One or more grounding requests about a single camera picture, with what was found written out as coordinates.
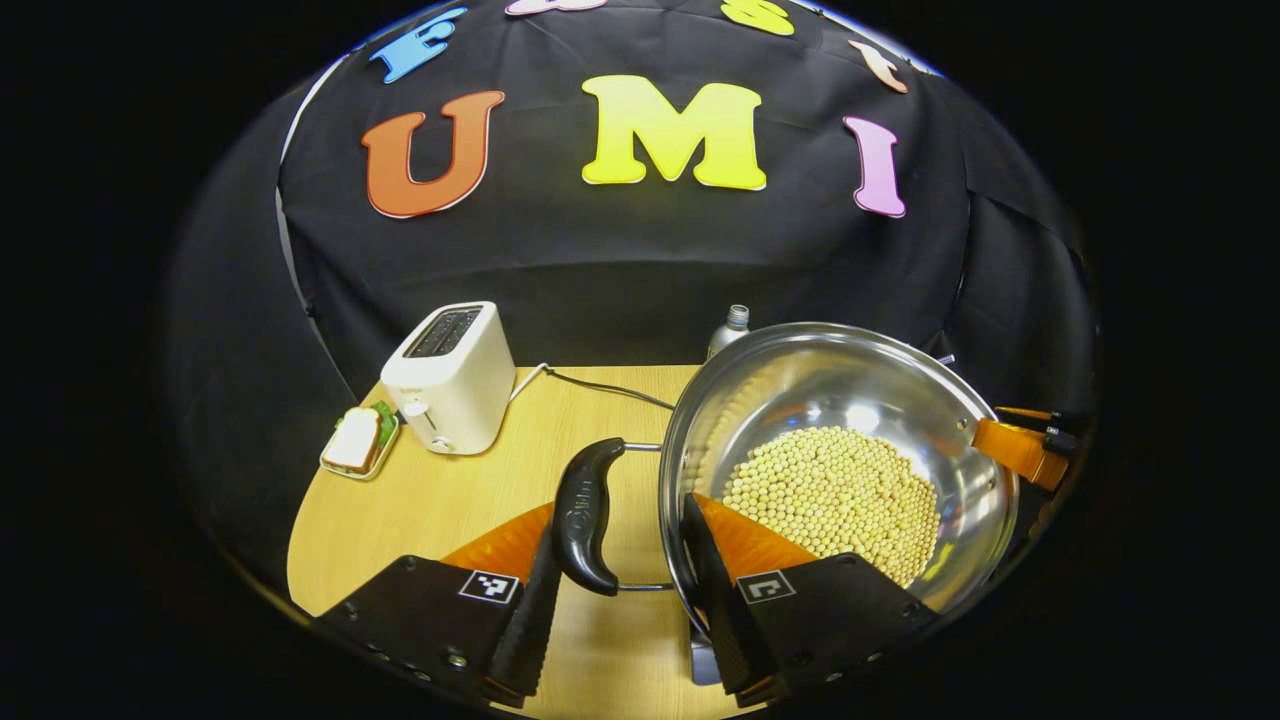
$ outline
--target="bread slice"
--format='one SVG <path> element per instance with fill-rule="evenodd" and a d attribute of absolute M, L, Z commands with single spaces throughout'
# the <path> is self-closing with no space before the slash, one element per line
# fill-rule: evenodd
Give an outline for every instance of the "bread slice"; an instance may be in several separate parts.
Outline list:
<path fill-rule="evenodd" d="M 378 432 L 381 418 L 371 407 L 352 407 L 342 416 L 323 460 L 334 468 L 364 474 L 378 455 Z"/>

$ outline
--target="foam letter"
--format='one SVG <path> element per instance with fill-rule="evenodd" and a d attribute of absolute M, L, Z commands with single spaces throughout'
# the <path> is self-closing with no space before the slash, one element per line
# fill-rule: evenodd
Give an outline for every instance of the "foam letter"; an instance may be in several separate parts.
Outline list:
<path fill-rule="evenodd" d="M 609 0 L 516 0 L 507 5 L 508 15 L 532 15 L 547 10 L 590 10 Z"/>
<path fill-rule="evenodd" d="M 595 95 L 600 105 L 595 160 L 582 168 L 586 182 L 640 182 L 645 167 L 631 154 L 635 135 L 668 181 L 685 172 L 694 150 L 705 140 L 703 161 L 694 168 L 698 182 L 764 188 L 765 176 L 755 165 L 753 115 L 760 104 L 758 94 L 713 82 L 678 113 L 652 82 L 639 76 L 594 77 L 582 83 L 582 90 Z"/>
<path fill-rule="evenodd" d="M 849 44 L 863 54 L 863 60 L 867 63 L 867 67 L 876 73 L 876 77 L 878 77 L 881 82 L 899 92 L 906 92 L 906 86 L 902 85 L 902 81 L 893 77 L 892 70 L 896 70 L 897 65 L 886 60 L 884 56 L 879 54 L 879 50 L 872 47 L 870 45 L 854 42 L 852 40 L 850 40 Z"/>
<path fill-rule="evenodd" d="M 392 218 L 412 218 L 444 210 L 480 184 L 489 161 L 489 110 L 503 101 L 490 90 L 451 100 L 440 114 L 453 118 L 453 161 L 431 182 L 417 182 L 408 172 L 408 149 L 413 131 L 426 120 L 408 113 L 376 124 L 361 143 L 369 149 L 369 202 Z"/>
<path fill-rule="evenodd" d="M 858 138 L 858 152 L 863 158 L 863 184 L 854 192 L 854 202 L 863 210 L 901 218 L 906 205 L 897 196 L 897 176 L 893 174 L 897 136 L 852 115 L 845 118 L 845 127 Z"/>
<path fill-rule="evenodd" d="M 390 85 L 413 68 L 444 53 L 444 49 L 449 46 L 448 42 L 428 44 L 453 35 L 454 26 L 449 20 L 466 12 L 466 8 L 454 8 L 443 15 L 426 20 L 390 41 L 387 47 L 374 53 L 369 58 L 370 60 L 381 59 L 387 63 L 387 77 L 383 78 L 383 82 Z"/>
<path fill-rule="evenodd" d="M 735 23 L 772 32 L 773 35 L 795 35 L 796 28 L 782 19 L 787 12 L 767 0 L 724 0 L 721 12 Z"/>

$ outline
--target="orange letter u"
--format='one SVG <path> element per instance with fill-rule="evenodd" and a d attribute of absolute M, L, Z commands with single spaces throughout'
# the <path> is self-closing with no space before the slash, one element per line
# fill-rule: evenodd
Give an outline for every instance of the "orange letter u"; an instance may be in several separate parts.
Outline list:
<path fill-rule="evenodd" d="M 426 115 L 407 113 L 379 123 L 365 133 L 369 149 L 369 202 L 392 218 L 412 218 L 444 210 L 480 184 L 489 161 L 489 110 L 506 99 L 495 90 L 451 100 L 440 114 L 453 118 L 453 161 L 431 182 L 417 182 L 408 172 L 408 147 Z"/>

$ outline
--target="pan handle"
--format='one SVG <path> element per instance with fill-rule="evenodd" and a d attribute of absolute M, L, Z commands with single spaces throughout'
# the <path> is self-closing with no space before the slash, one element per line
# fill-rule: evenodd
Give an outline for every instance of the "pan handle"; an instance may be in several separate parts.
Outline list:
<path fill-rule="evenodd" d="M 594 442 L 573 456 L 556 489 L 552 548 L 561 570 L 579 585 L 613 597 L 618 591 L 663 591 L 671 583 L 622 584 L 604 562 L 600 546 L 609 528 L 609 466 L 627 450 L 655 452 L 660 445 L 628 443 L 620 437 Z"/>

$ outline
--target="bottle cap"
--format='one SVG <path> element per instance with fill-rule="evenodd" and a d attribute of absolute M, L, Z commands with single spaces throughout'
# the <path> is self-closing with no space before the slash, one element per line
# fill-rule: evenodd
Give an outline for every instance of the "bottle cap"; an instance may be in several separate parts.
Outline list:
<path fill-rule="evenodd" d="M 728 306 L 728 322 L 731 325 L 745 325 L 746 320 L 751 316 L 751 311 L 746 309 L 746 305 L 730 305 Z"/>

